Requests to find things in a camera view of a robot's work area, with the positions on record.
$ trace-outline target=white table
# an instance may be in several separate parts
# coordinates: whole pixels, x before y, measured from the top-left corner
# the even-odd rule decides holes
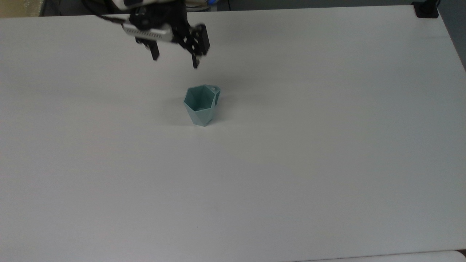
[[[411,6],[0,20],[0,261],[287,262],[466,248],[466,73]],[[222,88],[194,126],[188,87]]]

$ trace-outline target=teal cup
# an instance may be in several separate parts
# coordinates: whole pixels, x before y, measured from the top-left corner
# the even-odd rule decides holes
[[[213,119],[219,95],[220,88],[215,85],[188,88],[185,107],[193,124],[206,126]]]

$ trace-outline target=cup handle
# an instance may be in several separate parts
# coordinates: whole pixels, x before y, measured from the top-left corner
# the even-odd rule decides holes
[[[212,91],[212,93],[215,95],[215,97],[214,97],[214,101],[215,101],[214,106],[216,106],[217,102],[219,101],[220,88],[218,86],[214,86],[214,85],[210,85],[208,87]]]

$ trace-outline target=floor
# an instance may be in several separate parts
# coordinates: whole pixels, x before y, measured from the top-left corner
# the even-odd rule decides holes
[[[122,12],[107,8],[103,0],[87,0],[89,5],[101,14]],[[412,0],[221,0],[216,11],[315,8],[315,7],[350,7],[350,6],[386,6],[409,5]],[[458,55],[466,68],[466,0],[442,0],[439,12],[452,38]],[[89,12],[82,6],[81,0],[45,0],[42,15],[84,15]]]

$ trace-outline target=black clamp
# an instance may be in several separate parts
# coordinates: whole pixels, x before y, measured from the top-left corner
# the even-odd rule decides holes
[[[206,55],[210,48],[206,26],[204,24],[195,27],[189,25],[184,0],[134,8],[131,11],[129,21],[139,30],[149,30],[158,28],[165,23],[169,24],[173,33],[172,42],[188,50],[192,56],[194,68],[198,67],[200,57]],[[144,44],[150,49],[152,58],[157,60],[159,51],[156,41],[136,38],[136,42]]]

